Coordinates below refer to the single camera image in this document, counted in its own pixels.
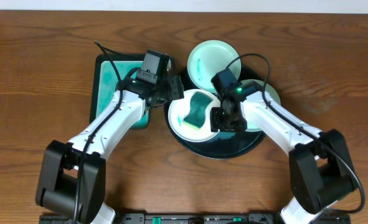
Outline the white plate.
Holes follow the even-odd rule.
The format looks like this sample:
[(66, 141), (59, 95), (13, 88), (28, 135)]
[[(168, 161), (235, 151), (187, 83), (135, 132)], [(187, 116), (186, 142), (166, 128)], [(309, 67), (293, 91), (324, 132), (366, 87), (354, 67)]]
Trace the white plate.
[[(202, 92), (213, 99), (213, 102), (206, 109), (205, 123), (199, 130), (195, 130), (182, 122), (183, 118), (189, 114), (190, 99), (195, 92)], [(189, 142), (205, 142), (212, 139), (218, 133), (212, 132), (210, 128), (211, 108), (218, 106), (220, 106), (220, 100), (212, 93), (201, 89), (186, 90), (184, 91), (183, 99), (174, 100), (170, 103), (167, 111), (167, 122), (172, 131), (181, 139)]]

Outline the green scouring sponge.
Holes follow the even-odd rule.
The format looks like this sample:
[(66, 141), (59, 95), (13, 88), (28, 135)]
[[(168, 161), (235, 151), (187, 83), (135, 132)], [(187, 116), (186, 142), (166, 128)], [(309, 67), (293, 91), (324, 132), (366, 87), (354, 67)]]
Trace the green scouring sponge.
[(203, 127), (206, 120), (206, 109), (213, 99), (202, 92), (195, 92), (190, 99), (189, 114), (182, 122), (195, 130)]

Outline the mint green plate top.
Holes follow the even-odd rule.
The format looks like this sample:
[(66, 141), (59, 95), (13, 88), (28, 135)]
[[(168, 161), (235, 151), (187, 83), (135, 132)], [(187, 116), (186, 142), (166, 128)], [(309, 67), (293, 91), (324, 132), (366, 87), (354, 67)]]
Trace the mint green plate top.
[(188, 76), (196, 87), (216, 93), (211, 78), (238, 56), (237, 51), (228, 43), (207, 40), (197, 45), (190, 53), (187, 61)]

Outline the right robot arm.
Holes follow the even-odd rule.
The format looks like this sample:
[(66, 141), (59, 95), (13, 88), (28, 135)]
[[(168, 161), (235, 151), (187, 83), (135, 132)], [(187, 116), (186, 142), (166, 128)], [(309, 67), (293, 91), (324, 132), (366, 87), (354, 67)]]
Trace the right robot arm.
[(257, 83), (218, 88), (220, 106), (212, 108), (211, 125), (218, 131), (243, 131), (254, 124), (288, 156), (293, 198), (280, 212), (281, 223), (313, 223), (354, 192), (365, 195), (344, 136), (324, 132), (284, 109)]

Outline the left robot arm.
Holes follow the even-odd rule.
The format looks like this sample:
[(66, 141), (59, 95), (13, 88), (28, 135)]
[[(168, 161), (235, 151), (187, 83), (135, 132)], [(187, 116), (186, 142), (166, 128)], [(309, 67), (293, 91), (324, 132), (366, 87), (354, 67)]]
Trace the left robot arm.
[(68, 142), (53, 140), (44, 152), (35, 195), (37, 205), (73, 223), (112, 223), (116, 212), (104, 202), (106, 162), (121, 138), (157, 104), (184, 97), (179, 76), (155, 84), (125, 76), (109, 105)]

